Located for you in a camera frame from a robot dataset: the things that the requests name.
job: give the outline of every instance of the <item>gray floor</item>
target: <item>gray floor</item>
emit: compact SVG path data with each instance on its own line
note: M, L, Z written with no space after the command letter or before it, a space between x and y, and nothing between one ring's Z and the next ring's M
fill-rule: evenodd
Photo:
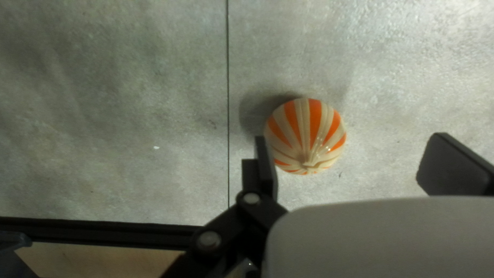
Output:
M202 225L240 190L265 117L296 96L339 110L348 144L324 173L279 172L283 205L424 195L414 175L433 132L494 161L493 12L0 0L0 215Z

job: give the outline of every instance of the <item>black metal bracket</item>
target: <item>black metal bracket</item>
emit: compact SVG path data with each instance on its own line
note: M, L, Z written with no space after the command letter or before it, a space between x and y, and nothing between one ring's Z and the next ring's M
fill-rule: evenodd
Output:
M32 244L31 239L24 233L0 231L0 255Z
M255 144L256 159L242 160L236 205L197 230L190 249L162 278L223 277L244 258L261 267L269 229L287 210L276 202L278 181L264 138Z
M39 278L14 251L29 247L31 239L21 232L0 231L0 277Z

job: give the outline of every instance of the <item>striped ball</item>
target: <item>striped ball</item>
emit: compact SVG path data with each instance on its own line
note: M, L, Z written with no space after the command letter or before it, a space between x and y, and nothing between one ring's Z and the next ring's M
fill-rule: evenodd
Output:
M316 174L337 160L346 129L340 115L320 100L298 98L275 109L264 128L275 164L298 175Z

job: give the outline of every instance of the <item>wooden panel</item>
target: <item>wooden panel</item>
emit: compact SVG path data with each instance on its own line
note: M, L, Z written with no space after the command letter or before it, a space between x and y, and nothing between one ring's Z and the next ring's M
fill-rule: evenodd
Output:
M183 252L35 242L16 253L43 278L157 278Z

